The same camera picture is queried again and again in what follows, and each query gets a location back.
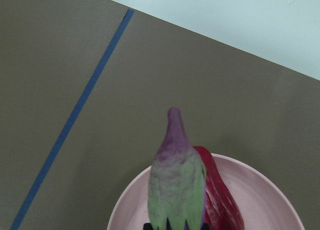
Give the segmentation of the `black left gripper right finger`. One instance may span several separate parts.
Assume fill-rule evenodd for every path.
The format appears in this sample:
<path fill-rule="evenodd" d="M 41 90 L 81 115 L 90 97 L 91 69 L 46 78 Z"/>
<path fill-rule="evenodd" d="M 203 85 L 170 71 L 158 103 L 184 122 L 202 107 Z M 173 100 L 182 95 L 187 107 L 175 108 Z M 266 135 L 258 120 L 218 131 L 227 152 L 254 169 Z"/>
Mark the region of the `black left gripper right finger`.
<path fill-rule="evenodd" d="M 210 230 L 210 226 L 207 223 L 202 225 L 202 230 Z"/>

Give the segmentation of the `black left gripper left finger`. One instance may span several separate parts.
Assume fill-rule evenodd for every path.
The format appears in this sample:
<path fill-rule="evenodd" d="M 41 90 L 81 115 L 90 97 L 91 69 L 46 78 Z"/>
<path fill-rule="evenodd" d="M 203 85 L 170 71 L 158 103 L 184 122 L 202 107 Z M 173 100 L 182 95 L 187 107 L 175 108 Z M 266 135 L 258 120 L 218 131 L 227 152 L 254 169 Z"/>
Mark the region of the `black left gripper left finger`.
<path fill-rule="evenodd" d="M 143 224 L 143 230 L 152 230 L 152 225 L 149 222 Z"/>

